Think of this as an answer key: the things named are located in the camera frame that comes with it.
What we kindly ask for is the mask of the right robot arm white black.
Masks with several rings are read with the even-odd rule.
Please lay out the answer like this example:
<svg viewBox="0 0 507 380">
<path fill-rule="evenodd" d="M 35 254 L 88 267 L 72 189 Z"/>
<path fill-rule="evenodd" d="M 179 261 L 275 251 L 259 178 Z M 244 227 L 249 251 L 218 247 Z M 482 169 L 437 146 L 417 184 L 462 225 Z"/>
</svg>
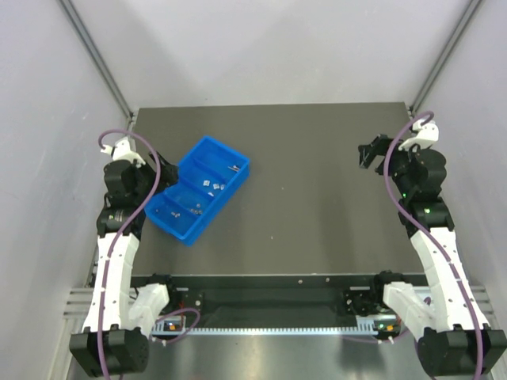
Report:
<svg viewBox="0 0 507 380">
<path fill-rule="evenodd" d="M 388 190 L 399 190 L 398 216 L 429 289 L 428 300 L 423 300 L 403 275 L 384 271 L 372 287 L 377 303 L 401 318 L 428 376 L 478 379 L 490 373 L 506 350 L 506 334 L 490 326 L 463 270 L 455 224 L 440 196 L 447 176 L 444 155 L 419 143 L 404 147 L 386 135 L 360 145 L 358 151 L 362 169 L 381 157 L 375 171 Z"/>
</svg>

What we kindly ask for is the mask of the blue plastic compartment bin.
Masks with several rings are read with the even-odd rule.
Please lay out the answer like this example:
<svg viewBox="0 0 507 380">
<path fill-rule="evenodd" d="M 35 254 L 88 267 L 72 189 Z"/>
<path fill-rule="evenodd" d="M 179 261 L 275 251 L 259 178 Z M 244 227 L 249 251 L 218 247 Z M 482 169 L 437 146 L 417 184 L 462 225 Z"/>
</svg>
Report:
<svg viewBox="0 0 507 380">
<path fill-rule="evenodd" d="M 236 165 L 235 172 L 228 166 Z M 153 196 L 145 206 L 146 216 L 162 231 L 190 246 L 223 209 L 250 175 L 250 160 L 244 154 L 210 136 L 204 136 L 179 162 L 179 180 Z M 205 180 L 209 186 L 203 186 Z M 213 184 L 225 184 L 224 190 Z M 171 213 L 180 213 L 174 218 Z"/>
</svg>

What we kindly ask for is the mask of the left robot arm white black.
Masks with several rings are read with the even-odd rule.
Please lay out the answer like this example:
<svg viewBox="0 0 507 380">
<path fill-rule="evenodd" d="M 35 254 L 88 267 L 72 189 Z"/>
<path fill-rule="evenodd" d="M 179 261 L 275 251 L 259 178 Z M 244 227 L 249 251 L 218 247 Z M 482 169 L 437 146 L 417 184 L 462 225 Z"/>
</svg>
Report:
<svg viewBox="0 0 507 380">
<path fill-rule="evenodd" d="M 148 339 L 158 315 L 170 302 L 170 285 L 157 276 L 130 297 L 132 267 L 150 193 L 177 183 L 175 165 L 152 154 L 152 169 L 138 154 L 115 157 L 104 167 L 107 192 L 97 219 L 99 260 L 92 300 L 80 333 L 69 349 L 91 378 L 105 373 L 140 373 L 147 367 Z"/>
</svg>

